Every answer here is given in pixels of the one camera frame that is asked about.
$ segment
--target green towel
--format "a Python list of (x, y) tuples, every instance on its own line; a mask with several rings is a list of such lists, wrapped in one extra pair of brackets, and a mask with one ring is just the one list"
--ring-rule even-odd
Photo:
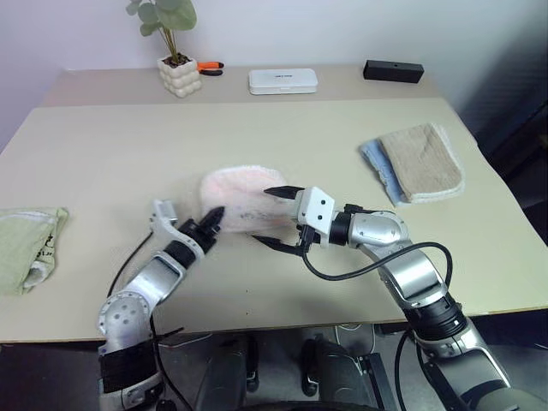
[(25, 294), (51, 274), (68, 216), (63, 208), (0, 210), (0, 295)]

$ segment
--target black box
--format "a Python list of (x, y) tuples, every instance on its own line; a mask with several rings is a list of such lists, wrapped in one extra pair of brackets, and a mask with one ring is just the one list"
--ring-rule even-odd
[(363, 78), (366, 80), (418, 83), (424, 72), (425, 70), (421, 64), (367, 60), (363, 69)]

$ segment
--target orange pliers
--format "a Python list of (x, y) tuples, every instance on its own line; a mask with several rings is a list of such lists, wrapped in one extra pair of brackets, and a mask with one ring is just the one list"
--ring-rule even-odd
[(221, 62), (202, 62), (198, 63), (198, 72), (203, 75), (218, 76), (223, 74), (221, 70), (223, 67), (224, 64)]

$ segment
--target black cable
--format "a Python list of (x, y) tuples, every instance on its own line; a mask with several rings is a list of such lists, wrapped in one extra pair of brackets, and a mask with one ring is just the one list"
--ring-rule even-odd
[(129, 257), (124, 261), (122, 266), (120, 267), (120, 270), (116, 273), (114, 278), (112, 279), (112, 283), (110, 283), (109, 292), (107, 293), (107, 298), (112, 295), (112, 292), (114, 291), (114, 287), (116, 287), (116, 283), (118, 282), (118, 279), (122, 275), (123, 271), (125, 270), (126, 266), (129, 264), (129, 261), (133, 259), (133, 257), (143, 248), (143, 246), (146, 244), (147, 241), (150, 240), (152, 237), (152, 232), (148, 233), (148, 235), (145, 237), (143, 241), (140, 242), (139, 246), (129, 255)]
[(179, 399), (180, 402), (182, 402), (182, 405), (184, 405), (188, 411), (194, 411), (194, 409), (192, 408), (192, 405), (190, 405), (190, 403), (187, 401), (184, 395), (177, 389), (176, 385), (173, 384), (173, 381), (171, 381), (170, 376), (165, 371), (164, 363), (162, 362), (162, 357), (160, 356), (160, 347), (158, 346), (158, 335), (156, 334), (156, 327), (154, 326), (154, 319), (152, 315), (151, 315), (151, 331), (152, 331), (152, 341), (154, 343), (154, 354), (156, 355), (156, 362), (158, 363), (160, 372), (164, 376), (164, 379), (168, 383), (168, 386), (175, 393), (176, 397)]
[(413, 332), (411, 328), (407, 328), (403, 332), (402, 338), (400, 338), (400, 342), (397, 344), (396, 358), (394, 359), (394, 385), (396, 386), (396, 396), (397, 401), (400, 404), (401, 411), (407, 411), (407, 408), (405, 407), (405, 403), (403, 402), (402, 386), (400, 383), (400, 359), (402, 358), (403, 344), (405, 343), (405, 340), (407, 340), (408, 337), (411, 335), (411, 332)]
[(451, 278), (453, 276), (453, 258), (451, 257), (450, 251), (447, 249), (447, 247), (433, 241), (426, 241), (426, 242), (419, 242), (417, 244), (413, 244), (409, 247), (405, 247), (402, 250), (398, 250), (395, 253), (384, 257), (383, 259), (380, 259), (376, 263), (373, 263), (371, 265), (368, 265), (367, 267), (361, 268), (356, 271), (347, 272), (346, 274), (341, 274), (338, 276), (330, 276), (327, 274), (324, 274), (323, 272), (320, 272), (314, 268), (314, 266), (310, 263), (307, 257), (307, 253), (302, 254), (302, 260), (304, 261), (305, 265), (307, 266), (308, 270), (312, 272), (316, 277), (320, 277), (323, 280), (327, 281), (342, 281), (342, 280), (348, 280), (350, 278), (355, 278), (362, 276), (370, 271), (373, 271), (377, 268), (379, 268), (382, 265), (385, 265), (389, 261), (392, 261), (393, 259), (397, 259), (398, 257), (401, 257), (402, 255), (409, 253), (411, 251), (417, 250), (419, 248), (425, 248), (425, 247), (434, 247), (444, 252), (445, 258), (447, 259), (447, 271), (445, 274), (445, 284), (447, 287), (449, 287), (451, 283)]
[(167, 337), (171, 337), (171, 336), (173, 336), (174, 334), (176, 334), (177, 332), (183, 331), (184, 329), (185, 329), (185, 327), (179, 327), (179, 328), (175, 328), (175, 329), (172, 330), (172, 331), (168, 331), (168, 332), (166, 332), (166, 333), (164, 333), (164, 334), (160, 334), (160, 335), (158, 336), (158, 340), (161, 341), (161, 340), (163, 340), (163, 339), (165, 339), (165, 338), (167, 338)]
[(417, 361), (419, 362), (420, 369), (422, 370), (422, 373), (424, 374), (426, 381), (428, 381), (428, 384), (430, 384), (430, 386), (434, 388), (432, 379), (430, 378), (430, 374), (426, 370), (426, 365), (422, 358), (422, 347), (416, 341), (415, 341), (415, 348), (417, 351)]

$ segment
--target blue towel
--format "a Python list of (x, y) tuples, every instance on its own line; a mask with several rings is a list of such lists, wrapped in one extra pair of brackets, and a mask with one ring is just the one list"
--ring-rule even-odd
[(371, 140), (360, 146), (360, 152), (371, 166), (378, 172), (380, 181), (386, 186), (386, 193), (395, 207), (408, 204), (402, 187), (397, 180), (392, 163), (383, 152), (378, 140)]

